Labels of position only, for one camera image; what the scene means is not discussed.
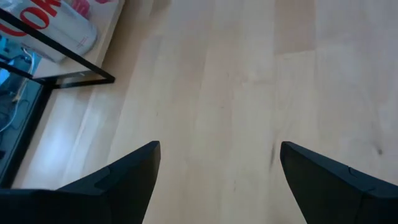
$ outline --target cable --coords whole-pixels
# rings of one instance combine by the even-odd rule
[[[30,64],[30,69],[29,69],[29,74],[31,74],[31,73],[32,73],[32,70],[33,70],[33,66],[34,66],[34,61],[35,61],[35,59],[34,59],[34,53],[33,53],[33,55],[31,55],[30,53],[28,53],[28,51],[26,51],[26,49],[23,49],[23,51],[24,51],[25,54],[27,54],[27,55],[30,57],[30,59],[32,60],[32,63]],[[27,86],[27,78],[24,79],[24,82],[23,82],[22,84],[24,85],[24,87],[23,87],[23,89],[22,89],[22,92],[21,92],[20,94],[17,94],[17,96],[19,95],[20,98],[22,98],[22,96],[23,96],[24,93],[25,93],[26,86]],[[19,107],[20,102],[21,102],[21,100],[18,99],[18,101],[17,101],[17,103],[16,103],[16,105],[15,105],[15,108],[14,108],[14,114],[11,116],[10,122],[8,122],[2,129],[0,129],[0,133],[2,133],[4,130],[6,130],[9,126],[12,125],[12,122],[14,122],[15,117],[17,116],[18,107]]]

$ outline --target red and white can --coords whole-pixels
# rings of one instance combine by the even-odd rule
[[[63,0],[68,3],[76,12],[84,18],[88,18],[90,13],[90,3],[88,0]]]
[[[78,55],[87,53],[97,39],[96,27],[62,0],[0,0],[0,7]],[[53,62],[65,58],[7,22],[0,21],[0,35]]]

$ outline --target glass panel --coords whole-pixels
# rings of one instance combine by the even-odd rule
[[[40,58],[31,51],[25,52],[19,44],[0,38],[0,60],[32,73]],[[0,68],[0,176],[24,132],[40,90],[36,82]]]

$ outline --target printed red lettering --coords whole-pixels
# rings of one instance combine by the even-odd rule
[[[28,18],[26,18],[26,16],[25,16],[26,12],[29,12],[29,13],[37,16],[39,19],[41,19],[44,22],[44,26],[41,27],[41,26],[37,25],[36,23],[28,20]],[[43,12],[42,10],[40,10],[40,9],[38,9],[36,7],[28,7],[26,9],[24,9],[21,12],[20,17],[21,17],[22,21],[24,21],[26,24],[30,25],[31,27],[33,27],[35,29],[45,29],[50,24],[50,19],[49,19],[48,15],[45,12]]]
[[[32,0],[32,2],[44,9],[52,17],[57,15],[57,11],[52,6],[61,7],[61,0]]]
[[[0,30],[3,31],[3,32],[5,32],[6,34],[13,35],[13,36],[15,36],[15,37],[23,37],[23,36],[26,35],[26,33],[22,32],[22,31],[15,31],[15,30],[12,30],[12,29],[6,27],[6,26],[3,25],[3,24],[0,24]]]

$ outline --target wooden floor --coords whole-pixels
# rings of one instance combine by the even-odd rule
[[[55,91],[14,183],[56,189],[151,140],[146,224],[305,223],[293,141],[398,184],[398,1],[131,0],[113,85]]]

